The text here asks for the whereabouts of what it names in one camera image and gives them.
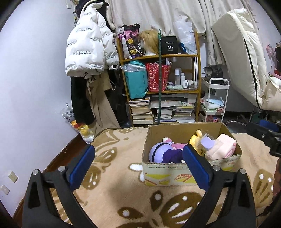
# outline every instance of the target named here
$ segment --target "beige rug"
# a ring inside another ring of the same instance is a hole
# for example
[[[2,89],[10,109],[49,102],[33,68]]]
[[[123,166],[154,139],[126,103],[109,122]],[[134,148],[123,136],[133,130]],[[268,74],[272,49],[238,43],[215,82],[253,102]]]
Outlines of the beige rug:
[[[81,187],[74,192],[79,203],[99,228],[180,228],[200,202],[204,191],[196,185],[148,187],[144,184],[141,156],[147,128],[107,130],[93,142],[96,158]],[[257,213],[272,200],[277,158],[264,143],[247,135],[234,135],[243,154],[234,170],[249,176]],[[209,222],[220,212],[222,197]],[[62,219],[69,222],[56,192],[55,203]]]

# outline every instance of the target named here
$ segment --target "electrical outlet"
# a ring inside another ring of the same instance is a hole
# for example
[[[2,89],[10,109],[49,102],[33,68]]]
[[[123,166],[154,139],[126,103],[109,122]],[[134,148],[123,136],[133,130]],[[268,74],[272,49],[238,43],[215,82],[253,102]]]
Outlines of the electrical outlet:
[[[10,192],[10,190],[5,185],[0,185],[0,190],[4,192],[6,195],[8,195]]]
[[[17,175],[15,175],[15,173],[13,171],[11,171],[8,175],[8,177],[10,178],[10,180],[14,183],[16,183],[16,181],[18,180]]]

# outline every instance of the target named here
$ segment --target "metal screw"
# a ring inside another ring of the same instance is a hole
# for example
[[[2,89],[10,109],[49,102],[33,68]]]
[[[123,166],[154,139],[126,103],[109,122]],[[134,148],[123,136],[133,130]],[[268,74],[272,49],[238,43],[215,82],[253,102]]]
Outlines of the metal screw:
[[[63,166],[63,165],[58,168],[58,171],[60,171],[60,172],[62,172],[64,170],[65,170],[65,166]]]
[[[221,168],[218,166],[218,165],[214,165],[213,166],[213,170],[215,170],[215,171],[219,171]]]
[[[38,174],[38,173],[39,173],[39,170],[38,170],[38,169],[35,169],[35,170],[33,170],[33,172],[32,172],[33,175],[36,175],[36,174]]]
[[[246,173],[246,170],[240,169],[240,173],[245,174],[245,173]]]

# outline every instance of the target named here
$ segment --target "black box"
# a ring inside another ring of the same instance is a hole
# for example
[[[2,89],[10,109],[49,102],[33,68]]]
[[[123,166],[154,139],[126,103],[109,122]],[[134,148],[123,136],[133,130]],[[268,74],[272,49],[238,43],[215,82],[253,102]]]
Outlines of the black box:
[[[178,54],[178,42],[176,37],[161,37],[162,54]]]

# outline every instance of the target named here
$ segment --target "red gift bag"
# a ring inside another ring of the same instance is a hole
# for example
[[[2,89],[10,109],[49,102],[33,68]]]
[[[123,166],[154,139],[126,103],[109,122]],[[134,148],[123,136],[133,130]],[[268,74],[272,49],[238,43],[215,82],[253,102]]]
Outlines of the red gift bag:
[[[171,66],[162,65],[162,92],[167,88]],[[148,89],[150,92],[159,92],[159,64],[146,64],[148,75]]]

